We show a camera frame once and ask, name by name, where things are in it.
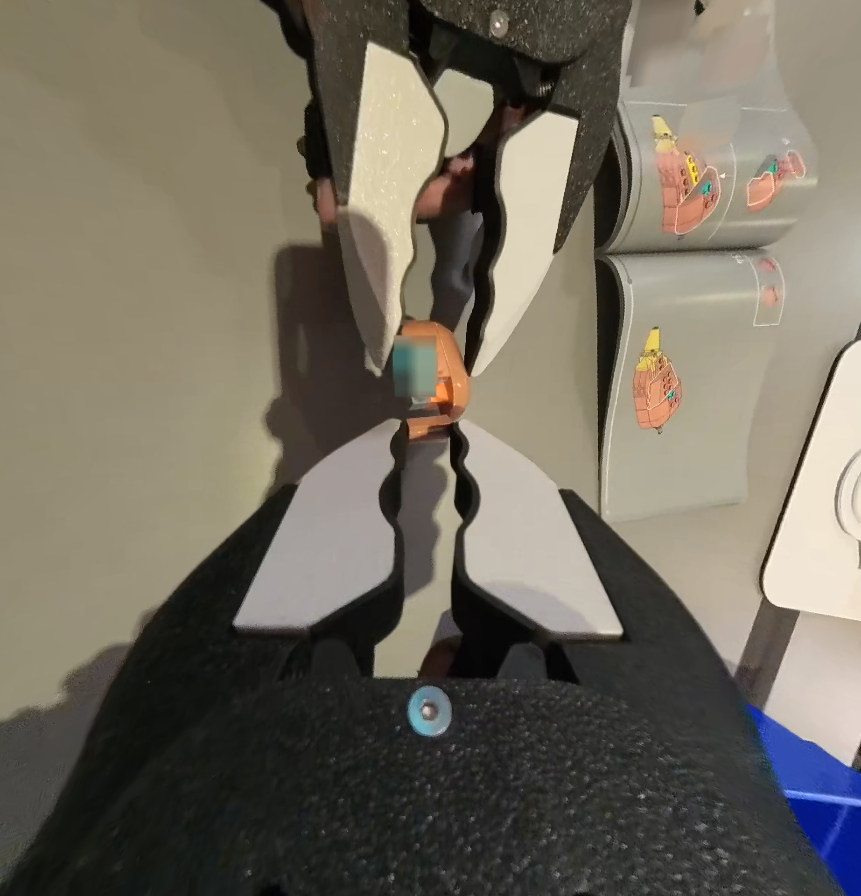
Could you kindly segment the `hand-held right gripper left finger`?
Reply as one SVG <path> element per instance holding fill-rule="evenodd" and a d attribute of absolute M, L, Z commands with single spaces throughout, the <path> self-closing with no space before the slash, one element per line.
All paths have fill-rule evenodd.
<path fill-rule="evenodd" d="M 386 420 L 293 488 L 233 620 L 236 633 L 347 645 L 362 670 L 398 626 L 405 547 L 398 517 L 407 428 Z"/>

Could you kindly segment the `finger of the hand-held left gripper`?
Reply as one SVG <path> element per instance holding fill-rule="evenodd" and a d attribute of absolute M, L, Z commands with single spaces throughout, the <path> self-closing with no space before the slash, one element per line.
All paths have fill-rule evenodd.
<path fill-rule="evenodd" d="M 415 206 L 441 166 L 446 136 L 445 114 L 415 61 L 370 41 L 337 227 L 365 366 L 375 376 L 383 374 L 401 327 Z"/>
<path fill-rule="evenodd" d="M 465 365 L 472 376 L 490 366 L 548 273 L 577 129 L 574 118 L 539 111 L 496 148 L 466 331 Z"/>

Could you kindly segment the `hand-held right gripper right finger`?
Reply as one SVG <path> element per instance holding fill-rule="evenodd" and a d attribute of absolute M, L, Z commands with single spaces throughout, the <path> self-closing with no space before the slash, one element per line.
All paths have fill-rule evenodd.
<path fill-rule="evenodd" d="M 624 627 L 556 483 L 464 421 L 451 463 L 460 525 L 451 610 L 468 674 L 496 674 L 515 645 L 620 640 Z"/>

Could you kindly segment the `round brown brick assembly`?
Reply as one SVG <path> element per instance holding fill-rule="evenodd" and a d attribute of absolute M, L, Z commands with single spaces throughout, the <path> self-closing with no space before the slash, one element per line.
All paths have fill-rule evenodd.
<path fill-rule="evenodd" d="M 471 382 L 455 335 L 433 321 L 408 320 L 392 347 L 397 398 L 408 399 L 408 418 L 458 420 L 467 409 Z"/>

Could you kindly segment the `blue plastic bin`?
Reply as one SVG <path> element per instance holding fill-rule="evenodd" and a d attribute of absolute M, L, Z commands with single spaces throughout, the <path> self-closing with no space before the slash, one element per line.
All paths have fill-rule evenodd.
<path fill-rule="evenodd" d="M 748 707 L 787 802 L 848 895 L 861 895 L 861 774 Z"/>

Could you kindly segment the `person's left hand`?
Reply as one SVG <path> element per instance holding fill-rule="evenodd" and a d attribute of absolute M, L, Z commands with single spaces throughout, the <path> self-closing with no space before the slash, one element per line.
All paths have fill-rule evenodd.
<path fill-rule="evenodd" d="M 476 142 L 462 153 L 445 158 L 440 173 L 427 184 L 415 202 L 417 220 L 427 221 L 471 210 L 481 150 L 491 147 L 490 143 Z M 307 191 L 321 229 L 325 232 L 336 230 L 338 202 L 331 179 L 312 180 Z"/>

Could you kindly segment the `grey instruction booklet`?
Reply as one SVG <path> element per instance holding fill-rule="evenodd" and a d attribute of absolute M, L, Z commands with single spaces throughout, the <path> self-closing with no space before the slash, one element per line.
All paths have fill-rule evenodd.
<path fill-rule="evenodd" d="M 745 500 L 788 295 L 772 247 L 816 186 L 786 103 L 621 102 L 594 195 L 606 521 Z"/>

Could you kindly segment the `white rounded board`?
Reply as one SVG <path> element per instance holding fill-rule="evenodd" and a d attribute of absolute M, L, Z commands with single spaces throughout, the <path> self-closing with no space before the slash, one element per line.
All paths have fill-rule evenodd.
<path fill-rule="evenodd" d="M 839 355 L 761 573 L 773 606 L 861 622 L 857 543 L 840 528 L 838 478 L 861 448 L 861 340 Z"/>

